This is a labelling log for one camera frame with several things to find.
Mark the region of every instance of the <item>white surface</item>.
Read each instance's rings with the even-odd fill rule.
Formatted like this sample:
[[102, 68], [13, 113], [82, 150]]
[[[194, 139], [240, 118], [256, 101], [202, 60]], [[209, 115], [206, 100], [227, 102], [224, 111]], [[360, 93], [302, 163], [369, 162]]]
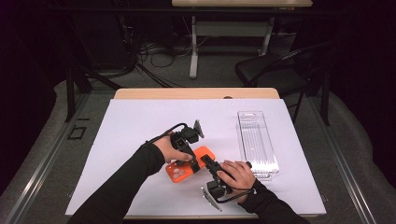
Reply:
[[[184, 122], [200, 120], [204, 139], [191, 148], [207, 146], [216, 161], [240, 160], [236, 135], [237, 111], [260, 110], [265, 116], [279, 173], [263, 182], [300, 215], [325, 214], [303, 150], [283, 100], [112, 100], [90, 155], [66, 210], [73, 215], [82, 203], [116, 172], [146, 140]], [[224, 203], [219, 212], [204, 198], [201, 186], [212, 180], [201, 170], [175, 184], [165, 166], [137, 193], [127, 216], [241, 217], [249, 215], [236, 202]]]

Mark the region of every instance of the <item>wooden table edge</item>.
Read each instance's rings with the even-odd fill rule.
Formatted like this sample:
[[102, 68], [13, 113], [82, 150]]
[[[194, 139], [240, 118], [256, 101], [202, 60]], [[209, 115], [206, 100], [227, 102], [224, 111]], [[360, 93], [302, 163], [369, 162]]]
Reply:
[[279, 99], [274, 88], [127, 88], [119, 89], [114, 99]]
[[312, 0], [293, 0], [293, 1], [234, 1], [225, 0], [216, 2], [212, 0], [172, 0], [173, 7], [312, 7]]

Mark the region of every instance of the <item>desk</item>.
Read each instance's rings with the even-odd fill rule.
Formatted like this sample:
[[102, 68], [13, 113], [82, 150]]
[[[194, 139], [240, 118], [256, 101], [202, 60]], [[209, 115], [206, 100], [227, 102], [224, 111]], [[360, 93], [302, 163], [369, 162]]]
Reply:
[[[172, 0], [174, 7], [311, 7], [311, 0]], [[268, 21], [197, 21], [192, 16], [191, 23], [191, 67], [190, 78], [197, 77], [198, 67], [198, 35], [219, 36], [264, 36], [259, 55], [268, 49], [274, 18]]]
[[[233, 99], [222, 99], [227, 96]], [[234, 119], [235, 111], [241, 109], [261, 110], [267, 118], [280, 169], [272, 181], [264, 183], [267, 188], [301, 215], [325, 214], [283, 100], [278, 99], [276, 90], [260, 88], [118, 90], [107, 109], [66, 214], [73, 215], [134, 154], [141, 143], [176, 123], [192, 125], [199, 119], [205, 138], [191, 144], [191, 148], [207, 146], [218, 161], [240, 160]], [[174, 184], [163, 167], [143, 184], [126, 218], [256, 217], [247, 214], [236, 203], [222, 204], [222, 212], [209, 205], [203, 199], [200, 187], [211, 178], [210, 173], [203, 169]]]

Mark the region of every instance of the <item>hand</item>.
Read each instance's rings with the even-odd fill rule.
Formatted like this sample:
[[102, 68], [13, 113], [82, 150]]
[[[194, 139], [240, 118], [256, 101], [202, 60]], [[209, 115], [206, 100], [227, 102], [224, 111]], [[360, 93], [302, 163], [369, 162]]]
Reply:
[[153, 144], [160, 149], [167, 163], [170, 163], [171, 160], [177, 160], [177, 161], [192, 160], [192, 155], [181, 151], [177, 151], [172, 147], [170, 135], [166, 135], [165, 137], [158, 139]]
[[[224, 161], [220, 164], [221, 168], [227, 171], [232, 177], [223, 171], [218, 171], [218, 176], [231, 188], [235, 194], [240, 194], [245, 190], [251, 189], [256, 177], [251, 172], [250, 167], [243, 161]], [[243, 203], [248, 196], [244, 195], [237, 199], [239, 203]]]

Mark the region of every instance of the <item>table leg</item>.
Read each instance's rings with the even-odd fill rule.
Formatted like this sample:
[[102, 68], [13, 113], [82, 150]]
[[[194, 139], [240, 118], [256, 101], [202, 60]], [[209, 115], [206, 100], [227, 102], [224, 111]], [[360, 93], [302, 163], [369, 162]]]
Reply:
[[265, 34], [264, 41], [262, 43], [262, 48], [259, 49], [259, 56], [265, 55], [267, 53], [268, 46], [269, 46], [270, 39], [271, 39], [272, 30], [274, 28], [274, 20], [275, 20], [275, 18], [270, 18], [270, 20], [268, 21], [268, 26], [265, 28], [266, 34]]
[[69, 68], [69, 72], [66, 77], [66, 89], [67, 89], [67, 118], [64, 122], [69, 122], [76, 111], [76, 98], [74, 89], [74, 79], [72, 68]]
[[197, 30], [195, 16], [192, 16], [191, 23], [191, 65], [190, 65], [190, 78], [197, 78], [198, 69], [198, 49], [197, 49]]
[[322, 95], [320, 100], [320, 115], [327, 126], [330, 126], [329, 97], [330, 97], [330, 71], [325, 71], [325, 77], [322, 86]]

